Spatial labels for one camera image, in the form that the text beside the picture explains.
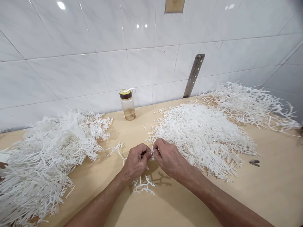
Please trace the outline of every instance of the hand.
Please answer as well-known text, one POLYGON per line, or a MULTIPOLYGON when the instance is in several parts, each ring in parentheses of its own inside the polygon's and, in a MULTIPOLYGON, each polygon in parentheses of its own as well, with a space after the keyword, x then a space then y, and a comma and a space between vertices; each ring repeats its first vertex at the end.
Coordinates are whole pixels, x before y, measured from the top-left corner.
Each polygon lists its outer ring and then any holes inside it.
POLYGON ((198 168, 186 161, 175 145, 166 142, 164 139, 158 138, 153 147, 154 157, 161 169, 181 184, 186 179, 192 178, 196 173, 201 173, 198 168))
POLYGON ((131 183, 133 180, 140 177, 146 169, 147 161, 151 157, 151 149, 144 143, 131 148, 125 161, 125 165, 119 173, 122 179, 131 183))

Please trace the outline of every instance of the forearm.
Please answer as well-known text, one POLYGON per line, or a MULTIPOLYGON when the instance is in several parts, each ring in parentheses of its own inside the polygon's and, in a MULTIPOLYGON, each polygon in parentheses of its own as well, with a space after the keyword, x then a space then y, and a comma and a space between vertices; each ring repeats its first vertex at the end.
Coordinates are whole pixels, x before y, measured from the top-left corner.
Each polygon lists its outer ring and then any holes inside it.
POLYGON ((214 185, 197 170, 192 177, 181 183, 207 205, 222 226, 273 226, 214 185))
POLYGON ((121 174, 118 174, 109 185, 80 210, 65 227, 103 226, 115 201, 129 184, 121 174))

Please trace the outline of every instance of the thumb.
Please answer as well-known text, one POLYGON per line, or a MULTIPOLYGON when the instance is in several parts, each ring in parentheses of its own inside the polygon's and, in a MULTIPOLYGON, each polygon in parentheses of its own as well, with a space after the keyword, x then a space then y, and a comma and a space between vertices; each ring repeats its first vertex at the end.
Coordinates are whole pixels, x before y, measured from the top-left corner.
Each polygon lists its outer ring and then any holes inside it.
POLYGON ((149 159, 151 159, 151 157, 152 157, 151 152, 150 152, 150 151, 149 151, 149 152, 146 152, 146 153, 143 155, 141 161, 142 161, 144 164, 147 165, 147 161, 148 161, 149 159))

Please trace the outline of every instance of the yellow liquid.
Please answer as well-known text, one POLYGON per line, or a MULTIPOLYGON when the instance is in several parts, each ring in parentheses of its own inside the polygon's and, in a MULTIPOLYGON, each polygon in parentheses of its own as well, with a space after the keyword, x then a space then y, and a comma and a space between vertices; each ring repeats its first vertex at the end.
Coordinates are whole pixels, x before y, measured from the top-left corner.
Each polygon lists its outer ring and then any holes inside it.
POLYGON ((134 108, 127 108, 123 112, 126 120, 134 120, 136 118, 136 113, 134 108))

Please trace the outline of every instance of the bottle cap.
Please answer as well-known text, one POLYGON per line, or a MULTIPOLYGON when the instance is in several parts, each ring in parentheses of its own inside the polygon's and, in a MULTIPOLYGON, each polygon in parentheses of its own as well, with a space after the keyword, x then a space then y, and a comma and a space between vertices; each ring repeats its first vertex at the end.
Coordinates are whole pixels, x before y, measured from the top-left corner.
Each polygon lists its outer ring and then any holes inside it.
POLYGON ((122 90, 120 91, 120 98, 123 100, 128 100, 132 97, 132 91, 131 90, 122 90))

